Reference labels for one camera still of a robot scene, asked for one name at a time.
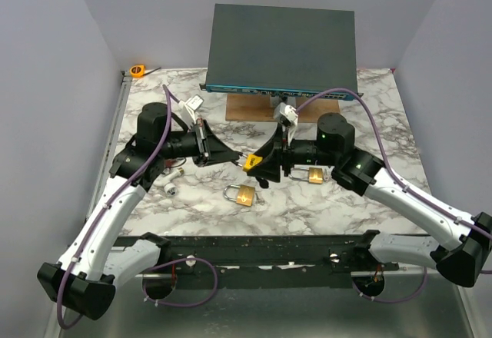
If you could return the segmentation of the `brass long-shackle padlock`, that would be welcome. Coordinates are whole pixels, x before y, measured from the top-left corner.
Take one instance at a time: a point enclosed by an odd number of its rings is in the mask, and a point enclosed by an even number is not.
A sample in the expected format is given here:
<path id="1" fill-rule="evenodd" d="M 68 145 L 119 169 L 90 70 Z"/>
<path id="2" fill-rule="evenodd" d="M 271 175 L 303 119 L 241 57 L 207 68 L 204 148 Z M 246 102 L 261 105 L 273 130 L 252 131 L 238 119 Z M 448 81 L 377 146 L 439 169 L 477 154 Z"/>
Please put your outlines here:
<path id="1" fill-rule="evenodd" d="M 322 167 L 294 167 L 288 177 L 308 184 L 324 184 L 329 181 L 329 174 Z"/>

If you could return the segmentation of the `small brass padlock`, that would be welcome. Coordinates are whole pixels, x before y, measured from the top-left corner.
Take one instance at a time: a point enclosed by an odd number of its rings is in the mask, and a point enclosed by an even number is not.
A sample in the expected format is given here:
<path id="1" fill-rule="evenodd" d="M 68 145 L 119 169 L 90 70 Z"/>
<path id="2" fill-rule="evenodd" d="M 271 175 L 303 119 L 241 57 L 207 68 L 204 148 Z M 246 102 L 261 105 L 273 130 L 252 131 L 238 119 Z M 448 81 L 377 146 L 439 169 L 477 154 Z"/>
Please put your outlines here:
<path id="1" fill-rule="evenodd" d="M 255 189 L 244 184 L 229 184 L 223 190 L 223 197 L 226 200 L 245 207 L 252 206 L 255 195 Z"/>

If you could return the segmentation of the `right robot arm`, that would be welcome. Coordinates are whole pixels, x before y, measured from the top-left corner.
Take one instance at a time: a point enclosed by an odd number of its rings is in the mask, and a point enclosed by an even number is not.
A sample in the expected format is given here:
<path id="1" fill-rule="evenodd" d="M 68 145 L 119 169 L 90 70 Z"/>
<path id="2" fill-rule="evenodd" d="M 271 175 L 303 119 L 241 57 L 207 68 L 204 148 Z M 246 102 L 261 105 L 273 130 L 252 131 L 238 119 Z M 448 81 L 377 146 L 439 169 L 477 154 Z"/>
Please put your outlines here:
<path id="1" fill-rule="evenodd" d="M 314 140 L 289 141 L 278 126 L 243 169 L 250 177 L 278 183 L 297 164 L 330 167 L 339 186 L 389 207 L 426 232 L 376 233 L 369 244 L 354 250 L 359 268 L 406 263 L 435 269 L 458 286 L 473 287 L 491 252 L 491 216 L 473 216 L 420 190 L 379 157 L 355 147 L 354 136 L 354 127 L 337 113 L 318 118 Z"/>

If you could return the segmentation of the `yellow padlock black shackle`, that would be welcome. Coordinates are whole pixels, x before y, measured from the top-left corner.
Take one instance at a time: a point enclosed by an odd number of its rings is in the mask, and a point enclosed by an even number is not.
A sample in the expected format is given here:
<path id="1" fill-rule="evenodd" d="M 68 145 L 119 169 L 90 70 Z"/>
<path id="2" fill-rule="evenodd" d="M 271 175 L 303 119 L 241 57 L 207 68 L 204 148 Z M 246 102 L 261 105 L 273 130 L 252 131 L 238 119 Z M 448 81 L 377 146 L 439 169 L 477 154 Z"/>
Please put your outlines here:
<path id="1" fill-rule="evenodd" d="M 263 157 L 257 156 L 256 154 L 249 154 L 245 156 L 244 163 L 237 163 L 237 166 L 239 166 L 239 168 L 242 169 L 243 172 L 248 173 L 254 167 L 258 166 L 262 161 Z"/>

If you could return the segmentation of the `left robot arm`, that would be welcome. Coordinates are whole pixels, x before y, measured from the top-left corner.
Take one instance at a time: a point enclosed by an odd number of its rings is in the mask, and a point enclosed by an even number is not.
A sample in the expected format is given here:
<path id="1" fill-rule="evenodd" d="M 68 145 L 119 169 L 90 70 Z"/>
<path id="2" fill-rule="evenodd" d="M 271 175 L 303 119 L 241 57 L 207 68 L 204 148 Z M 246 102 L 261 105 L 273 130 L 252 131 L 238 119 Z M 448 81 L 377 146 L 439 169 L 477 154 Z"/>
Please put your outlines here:
<path id="1" fill-rule="evenodd" d="M 114 251 L 131 212 L 143 200 L 168 160 L 192 158 L 199 167 L 236 162 L 241 154 L 229 148 L 199 118 L 190 128 L 169 104 L 146 104 L 137 131 L 114 158 L 102 196 L 78 236 L 56 263 L 44 263 L 37 278 L 55 303 L 60 325 L 69 309 L 91 320 L 101 318 L 119 287 L 151 270 L 170 269 L 171 242 L 146 233 L 123 251 Z"/>

